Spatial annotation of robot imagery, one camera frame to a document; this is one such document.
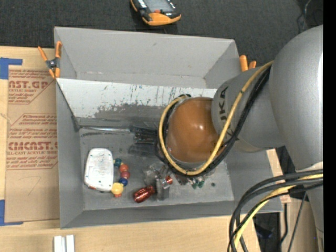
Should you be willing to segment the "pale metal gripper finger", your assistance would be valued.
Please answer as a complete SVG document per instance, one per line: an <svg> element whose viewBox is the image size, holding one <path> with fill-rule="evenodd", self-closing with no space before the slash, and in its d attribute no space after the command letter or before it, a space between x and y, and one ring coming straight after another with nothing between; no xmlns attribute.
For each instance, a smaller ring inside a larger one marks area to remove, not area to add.
<svg viewBox="0 0 336 252"><path fill-rule="evenodd" d="M155 184L156 180L164 178L169 169L165 164L153 163L143 168L144 183Z"/></svg>
<svg viewBox="0 0 336 252"><path fill-rule="evenodd" d="M171 178L165 177L156 180L156 199L163 201L169 198Z"/></svg>

